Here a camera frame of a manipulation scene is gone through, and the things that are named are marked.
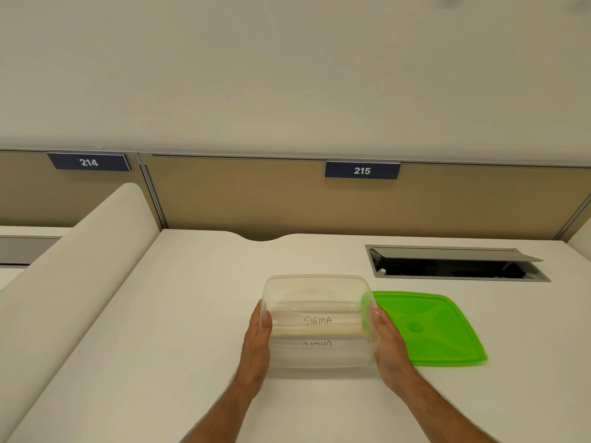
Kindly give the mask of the green plastic container lid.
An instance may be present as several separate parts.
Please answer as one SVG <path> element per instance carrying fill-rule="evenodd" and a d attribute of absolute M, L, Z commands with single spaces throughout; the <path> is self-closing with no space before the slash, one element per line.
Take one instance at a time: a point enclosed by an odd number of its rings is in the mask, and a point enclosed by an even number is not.
<path fill-rule="evenodd" d="M 414 365 L 460 367 L 488 360 L 471 323 L 450 298 L 406 291 L 372 294 L 403 337 Z"/>

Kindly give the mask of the blue desk number sign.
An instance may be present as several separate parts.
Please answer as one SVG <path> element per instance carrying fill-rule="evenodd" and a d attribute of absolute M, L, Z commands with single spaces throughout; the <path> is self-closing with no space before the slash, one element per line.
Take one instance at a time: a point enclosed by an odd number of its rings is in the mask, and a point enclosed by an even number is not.
<path fill-rule="evenodd" d="M 130 172 L 127 157 L 120 154 L 47 153 L 57 170 Z"/>
<path fill-rule="evenodd" d="M 399 162 L 384 161 L 326 161 L 324 178 L 396 180 Z"/>

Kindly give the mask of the white curved desk divider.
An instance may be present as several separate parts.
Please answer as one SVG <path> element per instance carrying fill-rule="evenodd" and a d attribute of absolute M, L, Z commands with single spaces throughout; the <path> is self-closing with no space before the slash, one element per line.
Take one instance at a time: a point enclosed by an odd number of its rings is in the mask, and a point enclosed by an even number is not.
<path fill-rule="evenodd" d="M 120 186 L 0 290 L 0 443 L 6 443 L 160 233 Z"/>

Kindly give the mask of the clear plastic food container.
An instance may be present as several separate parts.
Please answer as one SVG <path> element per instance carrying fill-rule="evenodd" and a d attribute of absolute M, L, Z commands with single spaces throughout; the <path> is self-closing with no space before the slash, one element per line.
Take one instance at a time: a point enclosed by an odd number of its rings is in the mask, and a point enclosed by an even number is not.
<path fill-rule="evenodd" d="M 377 303 L 356 275 L 275 275 L 261 310 L 272 318 L 270 376 L 277 379 L 362 379 L 375 375 L 380 335 Z"/>

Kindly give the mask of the person's left forearm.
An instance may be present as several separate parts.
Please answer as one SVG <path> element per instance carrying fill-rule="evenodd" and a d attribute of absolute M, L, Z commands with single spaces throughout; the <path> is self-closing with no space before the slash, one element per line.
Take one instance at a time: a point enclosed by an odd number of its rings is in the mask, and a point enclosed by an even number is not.
<path fill-rule="evenodd" d="M 247 411 L 262 384 L 234 378 L 179 443 L 236 443 Z"/>

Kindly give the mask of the person's left hand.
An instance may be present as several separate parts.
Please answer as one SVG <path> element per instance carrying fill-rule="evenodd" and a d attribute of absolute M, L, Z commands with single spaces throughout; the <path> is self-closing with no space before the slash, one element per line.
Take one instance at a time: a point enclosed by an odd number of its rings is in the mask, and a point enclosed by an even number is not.
<path fill-rule="evenodd" d="M 252 401 L 262 388 L 270 366 L 270 348 L 259 347 L 259 328 L 261 313 L 266 310 L 260 299 L 251 315 L 245 333 L 239 365 L 232 384 L 237 386 L 241 396 Z"/>

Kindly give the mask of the person's right hand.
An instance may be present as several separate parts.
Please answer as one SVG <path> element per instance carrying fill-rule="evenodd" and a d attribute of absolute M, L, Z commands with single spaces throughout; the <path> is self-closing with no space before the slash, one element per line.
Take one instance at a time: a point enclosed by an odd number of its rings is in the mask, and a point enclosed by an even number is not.
<path fill-rule="evenodd" d="M 376 349 L 374 357 L 381 380 L 403 402 L 407 402 L 421 376 L 411 363 L 404 339 L 394 324 L 392 347 Z"/>

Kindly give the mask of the person's right forearm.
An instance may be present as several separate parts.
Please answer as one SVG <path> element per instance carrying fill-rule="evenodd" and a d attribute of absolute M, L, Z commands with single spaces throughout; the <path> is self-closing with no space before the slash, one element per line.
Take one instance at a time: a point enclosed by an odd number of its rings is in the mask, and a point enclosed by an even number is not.
<path fill-rule="evenodd" d="M 499 443 L 419 374 L 404 381 L 399 395 L 430 443 Z"/>

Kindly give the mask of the beige desk partition panel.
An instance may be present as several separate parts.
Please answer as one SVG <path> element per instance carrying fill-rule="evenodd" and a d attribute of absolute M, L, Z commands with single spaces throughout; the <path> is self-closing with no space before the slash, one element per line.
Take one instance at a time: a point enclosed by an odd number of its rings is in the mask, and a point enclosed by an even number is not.
<path fill-rule="evenodd" d="M 0 149 L 0 225 L 73 227 L 120 186 L 139 186 L 160 229 L 148 172 L 137 153 L 129 171 L 60 170 L 49 152 Z"/>
<path fill-rule="evenodd" d="M 326 178 L 324 161 L 147 156 L 171 229 L 554 239 L 591 168 L 403 163 L 395 180 Z"/>

